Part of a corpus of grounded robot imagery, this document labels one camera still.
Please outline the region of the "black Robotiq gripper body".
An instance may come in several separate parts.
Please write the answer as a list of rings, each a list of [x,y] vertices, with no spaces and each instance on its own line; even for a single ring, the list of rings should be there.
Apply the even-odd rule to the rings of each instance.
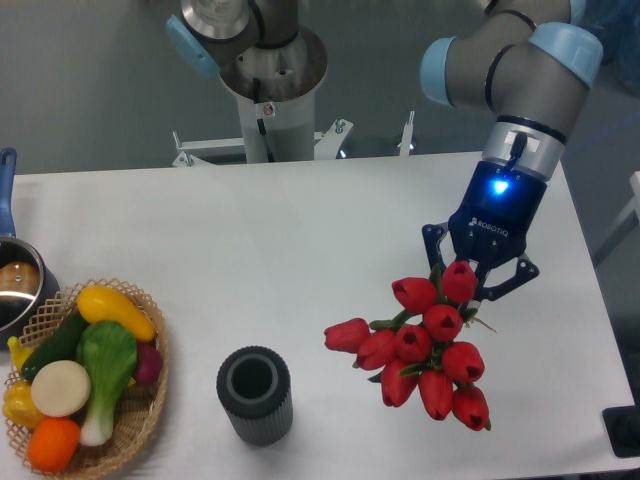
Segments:
[[[491,270],[520,256],[547,185],[523,172],[481,161],[448,220],[458,260]]]

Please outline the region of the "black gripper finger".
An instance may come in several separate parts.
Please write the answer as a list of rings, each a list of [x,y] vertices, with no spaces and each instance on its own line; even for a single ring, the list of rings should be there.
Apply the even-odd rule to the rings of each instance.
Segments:
[[[430,267],[439,265],[445,270],[456,260],[448,223],[426,224],[421,232]]]
[[[515,270],[509,278],[496,285],[479,286],[474,295],[474,300],[477,302],[499,300],[535,279],[538,275],[538,266],[526,254],[522,254],[515,259]]]

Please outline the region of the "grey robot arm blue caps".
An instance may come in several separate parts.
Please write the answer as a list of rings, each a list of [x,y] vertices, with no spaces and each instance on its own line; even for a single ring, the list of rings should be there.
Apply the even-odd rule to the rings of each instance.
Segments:
[[[526,236],[596,79],[603,46],[581,28],[584,1],[484,1],[485,24],[426,50],[424,95],[450,107],[486,108],[496,122],[461,203],[441,224],[422,229],[431,267],[475,265],[470,302],[494,301],[538,273]]]

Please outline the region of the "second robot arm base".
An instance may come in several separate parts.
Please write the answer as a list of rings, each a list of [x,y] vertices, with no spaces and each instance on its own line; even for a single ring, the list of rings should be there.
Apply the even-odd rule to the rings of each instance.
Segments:
[[[182,1],[165,29],[193,70],[255,103],[300,98],[327,73],[326,48],[300,24],[297,1]]]

